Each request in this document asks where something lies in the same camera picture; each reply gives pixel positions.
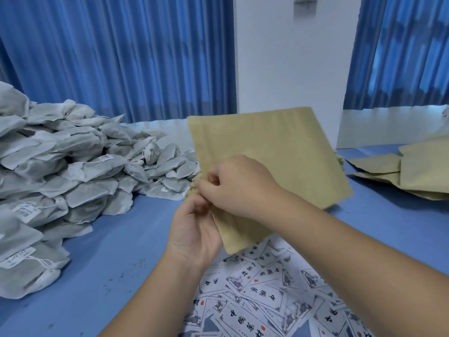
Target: curtain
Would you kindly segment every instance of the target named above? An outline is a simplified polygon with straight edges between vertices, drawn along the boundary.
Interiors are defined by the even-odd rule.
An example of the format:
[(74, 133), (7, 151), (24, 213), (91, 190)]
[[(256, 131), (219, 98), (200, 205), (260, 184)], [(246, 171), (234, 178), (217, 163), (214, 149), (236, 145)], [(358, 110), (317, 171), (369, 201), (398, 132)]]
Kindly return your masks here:
[(233, 0), (0, 0), (0, 77), (127, 122), (236, 112)]
[(449, 103), (449, 0), (362, 0), (348, 110)]

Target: person's left hand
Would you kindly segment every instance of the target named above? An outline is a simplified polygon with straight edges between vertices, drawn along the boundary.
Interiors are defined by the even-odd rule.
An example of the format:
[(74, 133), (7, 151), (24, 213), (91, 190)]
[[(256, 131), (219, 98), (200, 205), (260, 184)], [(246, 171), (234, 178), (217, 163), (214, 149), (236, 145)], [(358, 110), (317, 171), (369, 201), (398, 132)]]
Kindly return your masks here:
[(190, 195), (173, 215), (166, 253), (205, 270), (222, 246), (210, 203), (200, 194)]

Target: person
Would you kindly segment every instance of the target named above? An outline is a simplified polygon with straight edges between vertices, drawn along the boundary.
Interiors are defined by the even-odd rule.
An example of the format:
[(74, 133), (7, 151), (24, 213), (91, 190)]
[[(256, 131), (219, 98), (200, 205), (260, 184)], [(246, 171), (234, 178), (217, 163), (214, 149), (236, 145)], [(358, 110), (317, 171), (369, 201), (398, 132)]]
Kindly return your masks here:
[(254, 159), (225, 159), (208, 179), (176, 210), (163, 256), (100, 337), (179, 333), (199, 280), (222, 247), (210, 203), (282, 236), (376, 336), (449, 336), (445, 274), (282, 189)]

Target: kraft paper bag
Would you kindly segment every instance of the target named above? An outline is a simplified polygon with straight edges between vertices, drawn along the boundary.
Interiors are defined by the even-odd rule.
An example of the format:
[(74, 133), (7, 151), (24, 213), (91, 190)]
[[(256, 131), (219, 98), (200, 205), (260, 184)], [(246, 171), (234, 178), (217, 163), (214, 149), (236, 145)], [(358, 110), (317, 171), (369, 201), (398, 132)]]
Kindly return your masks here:
[(401, 188), (449, 193), (449, 136), (399, 147)]
[[(264, 164), (281, 187), (319, 208), (352, 190), (310, 107), (266, 112), (188, 117), (203, 177), (223, 158), (244, 154)], [(259, 222), (216, 207), (212, 214), (227, 253), (271, 234)]]
[(349, 163), (373, 174), (401, 171), (401, 157), (397, 154), (377, 155), (365, 158), (350, 158)]
[(421, 198), (426, 198), (428, 200), (441, 201), (441, 200), (449, 199), (449, 194), (445, 194), (445, 193), (402, 189), (401, 184), (400, 184), (400, 179), (401, 179), (400, 172), (391, 172), (388, 174), (372, 174), (369, 172), (355, 172), (353, 175), (362, 177), (362, 178), (367, 178), (367, 179), (370, 179), (373, 181), (390, 183), (390, 184), (394, 185), (395, 187), (398, 187), (399, 189), (406, 191), (407, 193), (413, 194), (413, 195), (421, 197)]

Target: blue table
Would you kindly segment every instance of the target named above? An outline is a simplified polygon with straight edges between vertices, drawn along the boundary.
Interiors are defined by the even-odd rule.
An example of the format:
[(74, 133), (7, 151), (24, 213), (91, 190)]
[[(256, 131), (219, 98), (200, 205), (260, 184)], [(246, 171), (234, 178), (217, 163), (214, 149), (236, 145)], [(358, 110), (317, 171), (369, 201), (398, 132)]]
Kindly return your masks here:
[[(396, 146), (341, 150), (346, 158)], [(354, 195), (330, 212), (356, 229), (449, 275), (449, 202), (350, 179)], [(2, 337), (94, 337), (159, 260), (179, 202), (138, 196), (124, 215), (102, 216), (93, 233), (64, 243), (70, 264), (50, 287), (21, 300), (0, 298)], [(308, 336), (306, 323), (295, 336)]]

